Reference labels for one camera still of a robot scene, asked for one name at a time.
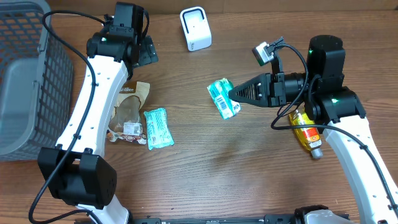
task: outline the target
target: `yellow bottle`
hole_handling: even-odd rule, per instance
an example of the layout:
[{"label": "yellow bottle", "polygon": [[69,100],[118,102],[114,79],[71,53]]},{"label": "yellow bottle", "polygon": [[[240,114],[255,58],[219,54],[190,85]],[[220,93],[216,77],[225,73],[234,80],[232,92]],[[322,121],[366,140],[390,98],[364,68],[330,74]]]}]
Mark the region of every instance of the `yellow bottle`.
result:
[{"label": "yellow bottle", "polygon": [[[308,118],[304,109],[296,110],[294,113],[289,114],[289,120],[292,125],[315,124]],[[320,149],[322,140],[316,128],[297,128],[294,129],[294,132],[304,148],[311,152],[314,159],[323,157],[322,149]]]}]

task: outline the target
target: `teal snack package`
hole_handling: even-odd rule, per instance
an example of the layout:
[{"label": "teal snack package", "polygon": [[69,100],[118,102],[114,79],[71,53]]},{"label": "teal snack package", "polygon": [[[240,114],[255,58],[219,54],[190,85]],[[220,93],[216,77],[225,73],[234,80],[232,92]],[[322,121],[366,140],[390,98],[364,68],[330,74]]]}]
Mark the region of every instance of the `teal snack package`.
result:
[{"label": "teal snack package", "polygon": [[210,96],[223,119],[231,118],[241,110],[241,105],[238,102],[228,98],[228,92],[233,88],[234,86],[232,83],[226,78],[217,80],[207,87],[207,90],[209,91]]},{"label": "teal snack package", "polygon": [[159,108],[150,112],[144,112],[147,120],[148,148],[160,149],[174,145],[172,134],[167,126],[166,109]]}]

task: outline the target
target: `white charger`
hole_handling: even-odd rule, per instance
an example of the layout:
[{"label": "white charger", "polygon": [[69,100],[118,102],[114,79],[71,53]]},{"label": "white charger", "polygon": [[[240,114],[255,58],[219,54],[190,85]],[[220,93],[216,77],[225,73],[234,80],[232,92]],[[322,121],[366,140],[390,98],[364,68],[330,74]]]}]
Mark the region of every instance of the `white charger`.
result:
[{"label": "white charger", "polygon": [[180,20],[189,51],[204,49],[211,45],[210,27],[202,7],[184,9],[180,13]]}]

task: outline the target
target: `gray plastic basket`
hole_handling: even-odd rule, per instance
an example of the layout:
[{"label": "gray plastic basket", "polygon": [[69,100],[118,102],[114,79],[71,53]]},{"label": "gray plastic basket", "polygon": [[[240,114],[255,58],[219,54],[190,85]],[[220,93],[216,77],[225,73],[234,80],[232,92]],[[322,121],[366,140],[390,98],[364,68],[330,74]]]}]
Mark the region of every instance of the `gray plastic basket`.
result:
[{"label": "gray plastic basket", "polygon": [[42,27],[49,11],[45,1],[0,1],[0,161],[36,159],[68,122],[73,66]]}]

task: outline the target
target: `wooden table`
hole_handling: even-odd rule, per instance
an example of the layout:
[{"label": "wooden table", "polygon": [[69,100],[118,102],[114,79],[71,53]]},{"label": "wooden table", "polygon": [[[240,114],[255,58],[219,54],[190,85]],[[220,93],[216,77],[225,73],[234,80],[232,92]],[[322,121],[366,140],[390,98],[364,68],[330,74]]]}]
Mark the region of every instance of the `wooden table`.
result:
[{"label": "wooden table", "polygon": [[[213,45],[190,53],[178,15],[150,17],[159,62],[136,69],[133,79],[151,84],[142,112],[166,108],[175,145],[149,151],[106,142],[105,158],[118,172],[121,203],[135,217],[160,218],[254,217],[324,204],[359,221],[353,193],[326,142],[324,158],[311,160],[292,131],[270,128],[275,108],[242,105],[236,117],[222,120],[206,87],[223,77],[238,85],[270,71],[251,52],[263,41],[284,36],[306,57],[313,36],[336,35],[346,49],[345,85],[360,97],[377,148],[398,182],[398,12],[210,14],[208,20]],[[55,17],[53,26],[84,53],[87,39],[101,28],[75,16]],[[75,102],[85,64],[70,57]],[[281,57],[287,73],[303,71],[291,51],[283,50]],[[36,161],[3,162],[0,177],[0,223],[28,223],[30,204],[44,182]],[[47,191],[35,217],[73,209]]]}]

